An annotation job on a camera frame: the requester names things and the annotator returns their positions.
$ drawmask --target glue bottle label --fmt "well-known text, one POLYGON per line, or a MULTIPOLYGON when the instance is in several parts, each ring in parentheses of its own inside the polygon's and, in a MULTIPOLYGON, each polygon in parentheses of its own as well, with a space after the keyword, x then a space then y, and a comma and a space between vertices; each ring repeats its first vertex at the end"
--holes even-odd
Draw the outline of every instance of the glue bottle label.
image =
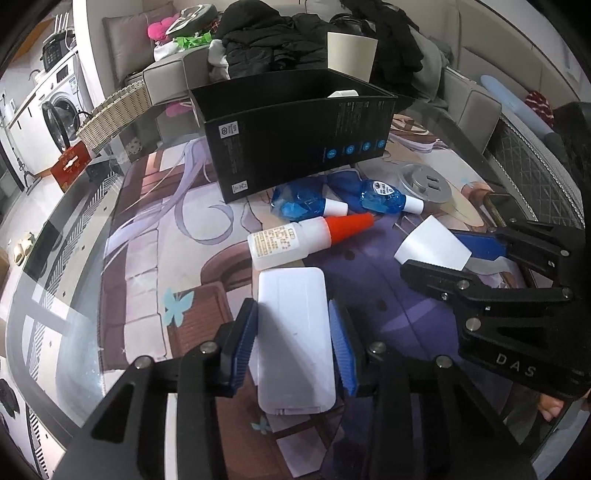
POLYGON ((255 247, 253 253, 257 258, 287 252, 300 246, 296 230, 292 225, 269 228, 269 230, 254 233, 252 238, 255 247))
POLYGON ((378 195, 392 195, 394 193, 394 189, 383 181, 375 181, 374 192, 378 195))

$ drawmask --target pink plush toy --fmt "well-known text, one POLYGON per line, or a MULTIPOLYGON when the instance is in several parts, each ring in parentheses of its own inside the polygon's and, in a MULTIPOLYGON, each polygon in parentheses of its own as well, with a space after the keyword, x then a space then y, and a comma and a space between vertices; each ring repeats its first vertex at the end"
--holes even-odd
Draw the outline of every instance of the pink plush toy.
POLYGON ((161 45, 168 43, 171 38, 166 35, 166 31, 170 28, 170 25, 176 22, 178 17, 179 14, 176 14, 173 17, 163 18, 160 22, 148 25, 149 38, 159 42, 161 45))

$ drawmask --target butterfly illustration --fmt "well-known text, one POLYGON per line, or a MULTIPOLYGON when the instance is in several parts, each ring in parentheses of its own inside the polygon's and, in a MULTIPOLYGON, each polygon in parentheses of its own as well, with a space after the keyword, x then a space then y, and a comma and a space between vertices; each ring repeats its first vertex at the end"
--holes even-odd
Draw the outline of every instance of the butterfly illustration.
POLYGON ((253 430, 258 430, 263 435, 266 435, 267 432, 271 431, 271 427, 269 427, 269 422, 265 417, 261 417, 260 423, 251 423, 251 427, 253 430))
POLYGON ((162 319, 163 325, 166 327, 173 322, 177 327, 183 324, 184 313, 191 308, 193 304, 194 292, 190 291, 185 296, 181 297, 180 294, 174 294, 173 291, 168 288, 164 292, 164 318, 162 319))

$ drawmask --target wicker basket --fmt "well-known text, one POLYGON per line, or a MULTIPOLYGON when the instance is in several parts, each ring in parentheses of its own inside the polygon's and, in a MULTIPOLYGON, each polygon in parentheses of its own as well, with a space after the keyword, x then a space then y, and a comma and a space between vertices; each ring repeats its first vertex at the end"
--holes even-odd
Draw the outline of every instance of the wicker basket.
POLYGON ((88 150, 98 152, 151 106, 144 81, 132 83, 96 107, 76 135, 88 150))

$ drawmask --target table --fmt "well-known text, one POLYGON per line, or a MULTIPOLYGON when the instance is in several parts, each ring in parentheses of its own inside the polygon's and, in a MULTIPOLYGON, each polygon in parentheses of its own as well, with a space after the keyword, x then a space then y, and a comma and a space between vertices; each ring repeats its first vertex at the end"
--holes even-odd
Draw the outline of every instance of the table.
MULTIPOLYGON (((418 155, 390 142, 384 157, 357 170, 392 183, 394 161, 428 163, 449 181, 461 206, 460 214, 440 215, 440 221, 450 228, 467 229, 468 222, 470 229, 486 229, 488 220, 476 208, 480 193, 505 192, 491 166, 442 112, 407 98, 399 105, 449 148, 418 155)), ((38 467, 47 476, 130 362, 139 355, 156 361, 182 356, 232 321, 245 297, 256 296, 246 236, 282 221, 270 214, 269 192, 224 204, 207 161, 197 162, 191 187, 162 218, 113 243, 122 226, 165 209, 187 155, 201 158, 195 149, 203 132, 192 111, 180 110, 168 116, 165 106, 153 107, 114 138, 105 160, 68 189, 24 266, 9 315, 7 355, 28 405, 38 467), (187 295, 193 300, 183 322, 166 325, 163 313, 187 295)), ((540 422, 535 393, 460 359, 451 310, 401 281, 394 252, 404 238, 404 220, 378 216, 371 230, 298 265, 324 271, 328 288, 344 299, 365 341, 381 340, 422 359, 450 355, 503 418, 521 412, 528 427, 514 433, 529 442, 537 460, 556 427, 540 422)), ((491 285, 519 284, 510 262, 489 273, 491 285)), ((371 415, 366 399, 339 399, 324 414, 270 416, 258 408, 256 381, 251 363, 236 398, 217 402, 231 480, 358 478, 371 415)), ((175 406, 171 396, 170 419, 175 406)), ((580 431, 586 417, 573 415, 580 431)), ((174 422, 167 427, 167 435, 173 433, 174 422)), ((172 453, 166 468, 174 475, 172 453)))

